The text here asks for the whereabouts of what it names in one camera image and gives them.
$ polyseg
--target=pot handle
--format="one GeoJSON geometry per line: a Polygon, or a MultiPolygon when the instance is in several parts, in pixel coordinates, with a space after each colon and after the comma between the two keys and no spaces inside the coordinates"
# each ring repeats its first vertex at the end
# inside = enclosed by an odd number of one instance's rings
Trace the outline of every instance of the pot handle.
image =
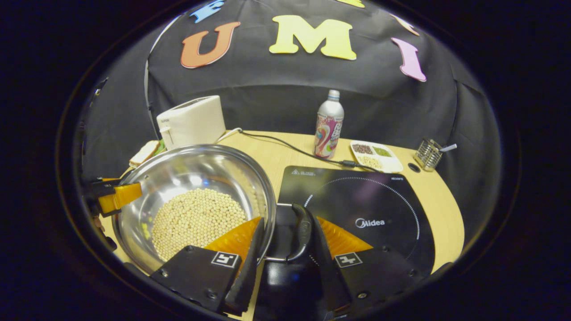
{"type": "Polygon", "coordinates": [[[313,224],[312,224],[311,214],[305,207],[295,203],[294,204],[278,203],[278,206],[291,207],[293,209],[293,212],[297,216],[297,240],[299,246],[297,247],[297,250],[295,250],[285,258],[272,258],[267,256],[264,258],[264,260],[272,262],[289,262],[302,256],[305,253],[306,249],[309,247],[313,224]]]}

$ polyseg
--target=wooden table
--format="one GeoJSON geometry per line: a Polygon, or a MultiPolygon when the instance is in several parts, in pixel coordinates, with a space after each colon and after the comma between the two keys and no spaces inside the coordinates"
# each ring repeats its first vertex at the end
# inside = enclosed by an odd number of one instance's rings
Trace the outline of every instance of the wooden table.
{"type": "MultiPolygon", "coordinates": [[[[313,150],[312,135],[261,131],[246,132],[280,138],[308,153],[311,153],[313,150]]],[[[350,142],[350,139],[339,139],[335,156],[332,158],[334,161],[356,161],[351,153],[351,148],[349,147],[350,142]]],[[[269,176],[276,197],[279,196],[280,188],[282,186],[283,172],[287,166],[296,165],[347,169],[303,155],[280,142],[267,138],[253,138],[236,133],[225,138],[219,144],[234,147],[253,157],[262,166],[262,168],[264,168],[264,171],[266,171],[269,176]]],[[[464,223],[462,221],[462,216],[460,215],[460,209],[458,208],[452,193],[437,171],[421,171],[420,173],[416,173],[408,168],[408,163],[415,163],[412,158],[415,150],[404,149],[396,146],[389,146],[389,148],[403,164],[404,170],[399,174],[403,174],[411,184],[412,189],[415,191],[416,196],[422,204],[424,212],[428,218],[428,222],[430,223],[435,245],[435,262],[432,269],[432,272],[434,272],[443,264],[454,262],[460,256],[460,252],[464,245],[464,223]]],[[[111,218],[105,218],[101,221],[106,230],[105,234],[116,241],[113,227],[111,225],[111,218]]],[[[115,250],[114,253],[121,261],[131,262],[129,257],[121,248],[115,250]]],[[[262,269],[263,264],[260,264],[258,267],[256,287],[252,294],[252,300],[248,311],[245,312],[242,317],[235,317],[236,319],[253,319],[262,269]]]]}

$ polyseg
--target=stainless steel bowl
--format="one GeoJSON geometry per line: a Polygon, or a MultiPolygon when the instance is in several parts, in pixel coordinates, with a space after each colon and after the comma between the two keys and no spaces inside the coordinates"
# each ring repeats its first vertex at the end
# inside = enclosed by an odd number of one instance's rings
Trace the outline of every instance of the stainless steel bowl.
{"type": "Polygon", "coordinates": [[[125,253],[144,272],[150,274],[164,264],[152,243],[158,210],[174,196],[196,188],[231,195],[242,205],[247,220],[263,217],[264,236],[258,258],[265,256],[274,233],[274,190],[260,165],[243,152],[221,145],[173,149],[149,159],[121,184],[135,182],[141,183],[143,195],[121,208],[113,228],[125,253]]]}

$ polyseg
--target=black cable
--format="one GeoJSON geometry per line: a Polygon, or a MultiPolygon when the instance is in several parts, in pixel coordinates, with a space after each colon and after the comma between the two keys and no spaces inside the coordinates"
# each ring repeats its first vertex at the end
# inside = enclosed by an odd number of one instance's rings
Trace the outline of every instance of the black cable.
{"type": "Polygon", "coordinates": [[[238,130],[238,131],[239,131],[240,133],[246,135],[246,136],[251,136],[251,137],[263,137],[263,138],[269,138],[269,139],[276,140],[276,141],[278,141],[278,142],[281,142],[281,143],[286,144],[288,147],[290,147],[290,148],[293,149],[293,150],[296,150],[296,151],[298,151],[298,152],[300,152],[300,153],[302,153],[302,154],[304,154],[304,155],[307,155],[307,156],[309,156],[309,157],[313,157],[313,158],[318,159],[318,160],[321,160],[321,161],[323,161],[323,162],[338,164],[338,165],[341,165],[341,166],[344,166],[344,167],[361,167],[361,168],[366,168],[366,169],[368,169],[368,170],[372,170],[372,171],[374,171],[374,172],[379,172],[379,171],[377,171],[376,169],[374,169],[373,167],[361,165],[361,164],[356,163],[356,162],[354,162],[354,161],[352,161],[352,160],[345,160],[345,161],[343,160],[343,161],[339,162],[339,161],[337,161],[337,160],[330,160],[330,159],[324,159],[324,158],[321,158],[321,157],[317,157],[317,156],[315,156],[315,155],[312,155],[312,154],[310,154],[310,153],[308,153],[308,152],[305,152],[305,151],[303,151],[303,150],[301,150],[301,149],[299,149],[299,148],[297,148],[297,147],[295,147],[295,146],[289,144],[288,142],[285,142],[285,141],[283,141],[283,140],[281,140],[281,139],[279,139],[279,138],[276,138],[276,137],[266,136],[266,135],[248,134],[248,133],[244,133],[244,131],[243,131],[242,129],[240,129],[240,130],[238,130]]]}

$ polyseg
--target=black cooktop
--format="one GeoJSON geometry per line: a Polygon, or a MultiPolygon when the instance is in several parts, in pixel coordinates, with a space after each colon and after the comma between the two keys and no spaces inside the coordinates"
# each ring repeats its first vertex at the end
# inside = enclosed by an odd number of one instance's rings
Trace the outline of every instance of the black cooktop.
{"type": "MultiPolygon", "coordinates": [[[[374,248],[397,251],[423,276],[432,271],[432,231],[403,175],[288,166],[278,202],[304,205],[314,216],[344,228],[374,248]]],[[[278,208],[269,256],[288,254],[295,242],[295,222],[291,210],[278,208]]],[[[288,264],[266,262],[254,319],[307,319],[310,311],[323,304],[319,287],[319,273],[311,258],[288,264]]]]}

